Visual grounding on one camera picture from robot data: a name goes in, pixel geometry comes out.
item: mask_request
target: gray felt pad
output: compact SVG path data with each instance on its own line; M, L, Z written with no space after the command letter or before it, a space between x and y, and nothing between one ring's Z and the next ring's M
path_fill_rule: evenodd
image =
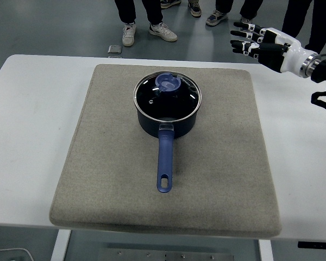
M139 125L135 85L171 70L202 92L195 126L174 141L173 188L156 188L158 139ZM122 232L265 238L281 229L250 74L98 65L50 211L53 224Z

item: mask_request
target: lid knob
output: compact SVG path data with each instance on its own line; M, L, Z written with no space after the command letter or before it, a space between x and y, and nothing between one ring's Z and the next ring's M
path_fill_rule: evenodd
M174 77L170 72L165 72L156 77L155 84L160 91L170 92L180 87L181 79L180 77Z

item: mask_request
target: shoe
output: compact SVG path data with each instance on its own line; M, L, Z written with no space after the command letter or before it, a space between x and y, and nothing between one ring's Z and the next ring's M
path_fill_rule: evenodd
M228 19L227 14L222 13L220 11L214 10L212 14L206 19L206 24L208 26L216 26L221 21Z
M189 8L193 17L200 17L202 15L199 3L189 3Z
M244 17L241 17L240 18L240 22L242 22L242 23L252 23L252 19L246 19ZM250 30L244 29L244 28L240 28L240 31L241 32L245 32L245 33L249 33L250 32Z
M240 22L242 22L242 23L252 23L252 19L246 19L244 17L241 17Z
M175 42L178 39L177 35L170 31L167 25L162 22L157 26L153 26L150 23L149 33L152 35L157 35L168 42Z
M134 34L136 30L136 24L125 23L123 28L122 43L124 46L132 46L134 43Z
M161 9L167 9L176 4L181 4L181 0L161 0Z

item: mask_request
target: blue handle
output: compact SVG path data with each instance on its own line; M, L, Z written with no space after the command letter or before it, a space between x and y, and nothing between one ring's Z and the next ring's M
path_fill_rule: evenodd
M158 173L157 189L167 193L173 185L173 140L174 130L160 129L158 131ZM167 179L167 186L162 187L162 179Z

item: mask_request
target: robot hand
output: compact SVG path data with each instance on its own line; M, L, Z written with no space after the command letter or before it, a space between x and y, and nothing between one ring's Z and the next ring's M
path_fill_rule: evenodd
M242 53L276 72L292 72L306 78L310 76L312 61L319 55L304 49L298 40L274 28L263 28L255 24L235 22L245 31L230 33L251 41L231 40L234 53Z

